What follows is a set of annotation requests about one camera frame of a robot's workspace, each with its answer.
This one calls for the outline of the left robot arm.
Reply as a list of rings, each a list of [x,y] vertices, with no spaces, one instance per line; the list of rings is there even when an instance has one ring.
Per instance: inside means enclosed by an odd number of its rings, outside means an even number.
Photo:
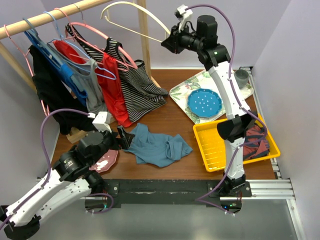
[[[1,228],[10,240],[27,240],[41,222],[76,200],[99,196],[107,185],[91,167],[109,150],[127,150],[134,134],[122,126],[117,131],[91,131],[59,160],[25,196],[0,207]]]

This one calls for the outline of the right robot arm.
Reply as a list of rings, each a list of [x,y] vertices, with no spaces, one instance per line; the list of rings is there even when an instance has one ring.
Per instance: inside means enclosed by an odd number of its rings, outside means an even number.
[[[253,126],[257,114],[246,104],[232,73],[231,58],[227,48],[218,43],[218,23],[211,15],[197,18],[196,29],[188,26],[189,17],[177,15],[179,22],[171,28],[170,35],[161,45],[174,54],[187,49],[197,53],[199,61],[215,82],[226,111],[227,120],[217,125],[224,140],[226,168],[220,185],[221,194],[233,197],[246,183],[243,167],[243,145],[247,130]]]

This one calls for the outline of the cream hanger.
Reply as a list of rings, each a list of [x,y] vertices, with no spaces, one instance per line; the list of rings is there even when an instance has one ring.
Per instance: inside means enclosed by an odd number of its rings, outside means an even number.
[[[142,19],[139,19],[139,28],[140,28],[139,31],[125,27],[125,26],[120,25],[118,23],[115,23],[114,21],[111,20],[111,15],[110,15],[109,10],[112,7],[119,6],[119,5],[131,6],[137,10],[138,18],[140,18],[140,15],[141,15]],[[164,38],[165,39],[171,34],[171,31],[169,30],[169,28],[166,27],[165,24],[158,17],[156,17],[152,12],[147,10],[146,7],[139,5],[139,4],[135,3],[134,1],[133,2],[116,1],[116,2],[110,3],[100,13],[100,19],[107,21],[111,25],[114,25],[118,28],[129,31],[129,32],[134,33],[136,35],[139,35],[142,38],[153,40],[158,43],[161,43],[163,40],[156,39],[156,38],[149,35],[148,18],[151,18],[152,20],[154,20],[164,30]]]

